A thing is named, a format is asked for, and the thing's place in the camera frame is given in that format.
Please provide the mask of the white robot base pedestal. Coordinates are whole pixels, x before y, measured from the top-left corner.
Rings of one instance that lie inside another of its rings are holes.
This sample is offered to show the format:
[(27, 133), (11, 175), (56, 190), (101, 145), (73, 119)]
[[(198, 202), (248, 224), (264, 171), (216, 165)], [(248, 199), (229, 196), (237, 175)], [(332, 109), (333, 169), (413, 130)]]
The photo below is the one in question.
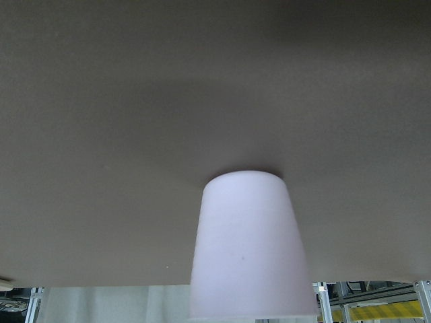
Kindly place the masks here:
[(0, 292), (6, 292), (13, 290), (13, 284), (11, 281), (0, 279)]

